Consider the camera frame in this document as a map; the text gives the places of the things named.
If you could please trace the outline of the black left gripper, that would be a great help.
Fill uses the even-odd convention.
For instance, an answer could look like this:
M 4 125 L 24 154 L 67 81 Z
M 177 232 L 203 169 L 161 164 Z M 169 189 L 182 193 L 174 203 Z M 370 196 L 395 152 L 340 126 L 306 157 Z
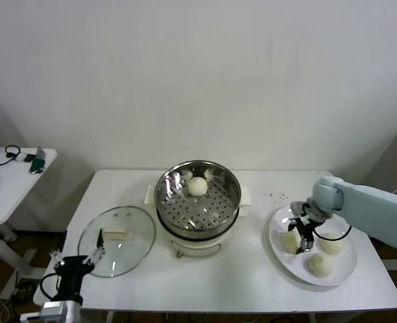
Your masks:
M 96 249 L 88 256 L 63 258 L 62 251 L 66 238 L 67 232 L 64 231 L 59 237 L 57 248 L 49 253 L 53 266 L 56 268 L 55 273 L 61 278 L 55 300 L 82 300 L 81 285 L 84 276 L 94 270 L 95 265 L 106 253 L 102 229 L 98 234 Z

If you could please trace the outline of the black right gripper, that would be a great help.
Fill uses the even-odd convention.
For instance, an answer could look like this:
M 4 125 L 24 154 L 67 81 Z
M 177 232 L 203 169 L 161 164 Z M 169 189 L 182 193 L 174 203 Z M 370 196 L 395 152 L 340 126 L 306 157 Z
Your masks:
M 291 218 L 289 220 L 288 231 L 293 231 L 297 228 L 301 241 L 296 254 L 310 252 L 314 247 L 314 228 L 310 223 L 304 224 L 301 219 Z

